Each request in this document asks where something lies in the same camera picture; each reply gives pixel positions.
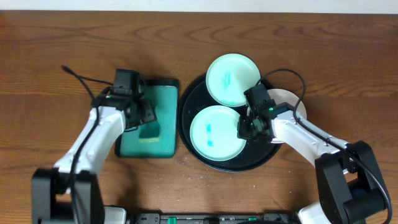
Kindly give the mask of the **green yellow scrub sponge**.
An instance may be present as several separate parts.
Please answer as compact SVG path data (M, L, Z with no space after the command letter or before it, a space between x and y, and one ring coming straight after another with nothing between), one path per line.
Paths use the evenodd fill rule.
M139 142L156 142L160 139L160 124L157 121L143 124L140 128Z

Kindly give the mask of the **white pink plate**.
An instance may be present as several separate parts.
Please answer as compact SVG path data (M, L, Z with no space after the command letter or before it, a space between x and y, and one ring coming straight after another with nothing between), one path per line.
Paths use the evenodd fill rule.
M284 89L273 88L267 92L270 98L273 99L277 105L286 102L292 106L295 106L297 100L299 99L297 95ZM300 102L297 111L302 115L303 118L307 119L307 112L303 102Z

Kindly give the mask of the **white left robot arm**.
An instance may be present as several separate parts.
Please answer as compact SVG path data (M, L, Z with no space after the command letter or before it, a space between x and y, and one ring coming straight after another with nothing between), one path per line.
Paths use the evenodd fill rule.
M94 97L83 131L51 169L31 179L32 223L129 223L129 212L105 206L98 174L125 131L155 121L151 100L138 90L106 87Z

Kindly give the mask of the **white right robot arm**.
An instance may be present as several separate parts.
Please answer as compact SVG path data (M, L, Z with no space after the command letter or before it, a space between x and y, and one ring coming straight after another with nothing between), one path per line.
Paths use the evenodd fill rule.
M238 121L238 138L286 143L316 172L319 201L298 212L300 223L359 223L392 204L376 156L364 141L349 143L311 122L292 106L256 106Z

